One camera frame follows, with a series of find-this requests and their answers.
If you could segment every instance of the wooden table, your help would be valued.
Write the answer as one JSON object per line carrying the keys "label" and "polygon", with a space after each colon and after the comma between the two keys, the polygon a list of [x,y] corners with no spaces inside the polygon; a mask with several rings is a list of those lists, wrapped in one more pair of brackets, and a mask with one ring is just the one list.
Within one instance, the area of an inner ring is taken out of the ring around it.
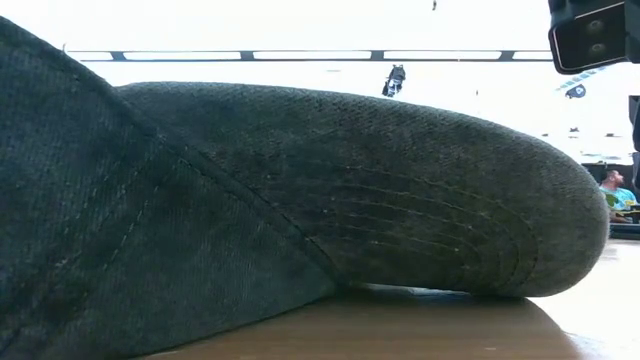
{"label": "wooden table", "polygon": [[612,241],[587,279],[557,296],[357,292],[149,359],[637,360],[639,278],[640,244]]}

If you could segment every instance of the dark gray fabric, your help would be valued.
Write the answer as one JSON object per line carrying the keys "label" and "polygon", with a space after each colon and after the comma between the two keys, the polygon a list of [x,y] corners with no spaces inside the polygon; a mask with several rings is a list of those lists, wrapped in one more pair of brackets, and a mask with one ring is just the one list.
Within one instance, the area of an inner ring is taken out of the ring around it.
{"label": "dark gray fabric", "polygon": [[1,359],[126,358],[333,292],[293,224],[6,20],[0,87]]}
{"label": "dark gray fabric", "polygon": [[118,92],[256,191],[352,281],[550,295],[582,279],[607,236],[589,173],[494,123],[278,87]]}
{"label": "dark gray fabric", "polygon": [[158,351],[340,281],[503,296],[572,286],[608,212],[507,128],[299,89],[113,89],[0,21],[0,358]]}

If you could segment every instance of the black camera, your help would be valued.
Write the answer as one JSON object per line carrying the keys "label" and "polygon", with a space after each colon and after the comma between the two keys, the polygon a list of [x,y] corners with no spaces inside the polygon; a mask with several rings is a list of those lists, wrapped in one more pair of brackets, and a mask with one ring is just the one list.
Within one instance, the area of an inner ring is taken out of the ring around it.
{"label": "black camera", "polygon": [[640,0],[549,0],[549,10],[559,73],[640,62]]}

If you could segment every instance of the blue shirt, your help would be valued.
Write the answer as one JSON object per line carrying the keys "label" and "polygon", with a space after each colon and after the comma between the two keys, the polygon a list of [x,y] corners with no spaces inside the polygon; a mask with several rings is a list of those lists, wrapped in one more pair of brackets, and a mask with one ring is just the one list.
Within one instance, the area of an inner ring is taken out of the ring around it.
{"label": "blue shirt", "polygon": [[631,207],[627,205],[627,202],[632,202],[633,204],[637,203],[636,196],[633,195],[633,193],[627,189],[617,188],[616,191],[612,191],[600,186],[600,190],[602,190],[607,194],[611,194],[615,196],[616,199],[618,199],[616,203],[613,205],[614,210],[628,210]]}

